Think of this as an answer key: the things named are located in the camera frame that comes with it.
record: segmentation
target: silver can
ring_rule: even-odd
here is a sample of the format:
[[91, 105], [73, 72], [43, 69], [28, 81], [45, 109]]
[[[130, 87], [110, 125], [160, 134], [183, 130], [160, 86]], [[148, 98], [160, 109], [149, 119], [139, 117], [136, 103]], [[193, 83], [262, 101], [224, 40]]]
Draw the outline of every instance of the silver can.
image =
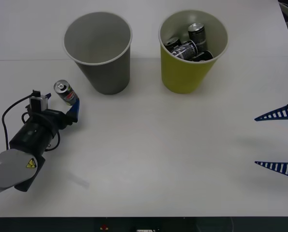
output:
[[53, 86], [55, 92], [62, 98], [66, 104], [74, 105], [78, 100], [78, 96], [70, 86], [70, 84], [65, 80], [57, 81]]
[[198, 52], [207, 50], [206, 35], [204, 24], [194, 23], [188, 27], [189, 38], [197, 46]]
[[169, 52], [172, 52], [174, 48], [180, 46], [181, 44], [182, 43], [178, 37], [173, 37], [173, 38], [170, 38], [168, 41], [166, 41], [164, 46]]
[[171, 53], [180, 59], [190, 60], [197, 56], [197, 46], [190, 40], [175, 48]]

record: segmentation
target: cup rim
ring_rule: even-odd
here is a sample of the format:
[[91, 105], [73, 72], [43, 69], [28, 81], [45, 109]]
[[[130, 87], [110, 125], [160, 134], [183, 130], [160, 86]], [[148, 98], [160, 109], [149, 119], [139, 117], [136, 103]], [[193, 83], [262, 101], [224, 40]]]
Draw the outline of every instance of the cup rim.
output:
[[[118, 56], [114, 57], [113, 59], [110, 59], [110, 60], [107, 60], [107, 61], [104, 61], [104, 62], [100, 62], [100, 63], [87, 63], [87, 62], [83, 62], [83, 61], [80, 61], [80, 60], [74, 58], [73, 56], [71, 56], [71, 55], [68, 53], [68, 51], [67, 51], [66, 48], [65, 48], [64, 38], [65, 38], [65, 34], [66, 34], [67, 30], [69, 29], [69, 27], [70, 27], [76, 20], [78, 20], [79, 18], [84, 17], [84, 16], [86, 16], [86, 15], [90, 15], [90, 14], [94, 14], [94, 13], [106, 13], [106, 14], [115, 15], [115, 16], [121, 18], [121, 19], [128, 25], [128, 27], [129, 27], [129, 30], [130, 30], [130, 40], [129, 40], [129, 43], [128, 43], [128, 45], [126, 46], [126, 48], [125, 48]], [[75, 61], [75, 62], [77, 62], [77, 63], [80, 63], [80, 64], [84, 64], [84, 65], [98, 66], [98, 65], [103, 65], [103, 64], [111, 63], [111, 62], [119, 59], [120, 57], [122, 57], [122, 56], [124, 55], [124, 53], [126, 53], [126, 51], [130, 48], [131, 42], [132, 42], [132, 38], [133, 38], [132, 28], [131, 28], [130, 24], [128, 23], [128, 21], [127, 21], [125, 18], [123, 18], [122, 16], [117, 15], [117, 14], [115, 14], [115, 13], [112, 13], [112, 12], [96, 11], [96, 12], [90, 12], [90, 13], [87, 13], [87, 14], [83, 14], [83, 15], [77, 17], [76, 19], [74, 19], [74, 20], [67, 26], [67, 28], [64, 30], [64, 34], [63, 34], [63, 37], [62, 37], [62, 46], [63, 46], [63, 49], [64, 49], [65, 53], [67, 54], [67, 56], [68, 56], [69, 58], [71, 58], [73, 61]]]
[[[221, 24], [222, 26], [226, 29], [226, 33], [227, 33], [227, 44], [225, 46], [225, 48], [223, 49], [223, 51], [217, 55], [216, 57], [214, 57], [213, 59], [210, 59], [210, 60], [207, 60], [207, 61], [201, 61], [201, 62], [194, 62], [194, 61], [188, 61], [188, 60], [184, 60], [184, 59], [180, 59], [180, 58], [177, 58], [176, 56], [172, 55], [164, 46], [162, 40], [161, 40], [161, 27], [163, 26], [163, 24], [165, 23], [165, 21], [167, 21], [170, 17], [172, 17], [173, 15], [177, 14], [177, 13], [180, 13], [180, 12], [185, 12], [185, 11], [199, 11], [199, 12], [204, 12], [208, 15], [211, 15], [213, 16], [214, 18], [216, 18]], [[167, 18], [165, 18], [165, 20], [162, 21], [160, 27], [159, 27], [159, 42], [160, 42], [160, 45], [162, 46], [162, 48], [165, 50], [165, 52], [167, 52], [171, 57], [181, 61], [181, 62], [185, 62], [185, 63], [188, 63], [188, 64], [207, 64], [207, 63], [210, 63], [210, 62], [213, 62], [213, 61], [216, 61], [217, 59], [219, 59], [227, 50], [227, 47], [228, 47], [228, 44], [229, 44], [229, 34], [228, 34], [228, 30], [225, 26], [225, 24], [216, 16], [212, 15], [211, 13], [208, 13], [206, 11], [201, 11], [201, 10], [193, 10], [193, 9], [187, 9], [187, 10], [182, 10], [182, 11], [176, 11], [174, 13], [172, 13], [171, 15], [169, 15]]]

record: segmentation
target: yellow paper cup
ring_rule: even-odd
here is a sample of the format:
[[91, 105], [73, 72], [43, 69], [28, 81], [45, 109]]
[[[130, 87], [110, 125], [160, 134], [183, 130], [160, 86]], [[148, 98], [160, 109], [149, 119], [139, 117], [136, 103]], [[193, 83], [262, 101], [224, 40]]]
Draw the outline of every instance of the yellow paper cup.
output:
[[[187, 61], [173, 56], [164, 43], [172, 37], [179, 37], [181, 42], [190, 40], [188, 27], [193, 23], [203, 23], [206, 32], [208, 50], [213, 59], [202, 62]], [[196, 10], [177, 12], [168, 17], [160, 26], [162, 82], [175, 93], [191, 93], [204, 79], [213, 64], [226, 51], [228, 45], [227, 30], [215, 16]]]

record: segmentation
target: paper cup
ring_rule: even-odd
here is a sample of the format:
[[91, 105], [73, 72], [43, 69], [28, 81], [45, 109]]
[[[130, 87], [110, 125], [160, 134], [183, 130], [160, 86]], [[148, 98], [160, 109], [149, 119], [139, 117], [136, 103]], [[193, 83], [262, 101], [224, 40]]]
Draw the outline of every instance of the paper cup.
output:
[[95, 12], [67, 28], [63, 47], [98, 92], [116, 94], [130, 81], [131, 41], [131, 27], [123, 18]]
[[[213, 59], [192, 62], [173, 56], [164, 43], [172, 37], [179, 37], [181, 42], [188, 41], [188, 27], [193, 23], [203, 23], [206, 32], [208, 50]], [[194, 91], [213, 64], [224, 54], [228, 45], [227, 30], [215, 16], [197, 10], [177, 12], [168, 17], [160, 26], [161, 72], [164, 85], [175, 93]]]

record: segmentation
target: black cable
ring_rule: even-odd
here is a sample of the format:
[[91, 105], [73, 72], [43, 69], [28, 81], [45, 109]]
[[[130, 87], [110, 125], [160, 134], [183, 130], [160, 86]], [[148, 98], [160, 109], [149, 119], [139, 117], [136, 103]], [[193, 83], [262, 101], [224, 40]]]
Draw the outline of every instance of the black cable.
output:
[[3, 124], [3, 127], [4, 127], [4, 132], [5, 132], [5, 141], [6, 141], [6, 150], [9, 149], [9, 146], [8, 146], [8, 134], [7, 134], [7, 128], [6, 128], [6, 124], [5, 124], [5, 116], [6, 114], [14, 107], [16, 106], [17, 104], [19, 104], [20, 102], [23, 102], [24, 100], [32, 97], [33, 94], [30, 94], [28, 96], [26, 96], [25, 98], [22, 98], [18, 101], [16, 101], [14, 104], [12, 104], [10, 107], [8, 107], [8, 109], [4, 112], [4, 114], [2, 115], [2, 124]]
[[25, 116], [25, 115], [29, 115], [30, 117], [31, 117], [32, 115], [39, 116], [39, 117], [41, 117], [42, 119], [44, 119], [45, 121], [47, 121], [47, 122], [57, 131], [57, 136], [58, 136], [57, 144], [56, 144], [53, 148], [45, 149], [45, 151], [52, 151], [52, 150], [56, 149], [56, 148], [59, 146], [60, 140], [61, 140], [61, 138], [60, 138], [60, 133], [59, 133], [59, 129], [57, 128], [57, 126], [56, 126], [55, 124], [53, 124], [53, 122], [50, 121], [48, 118], [46, 118], [44, 115], [39, 114], [39, 113], [35, 113], [35, 112], [25, 112], [25, 113], [22, 114], [21, 120], [22, 120], [22, 122], [23, 122], [24, 124], [26, 123], [26, 121], [24, 120], [24, 116]]

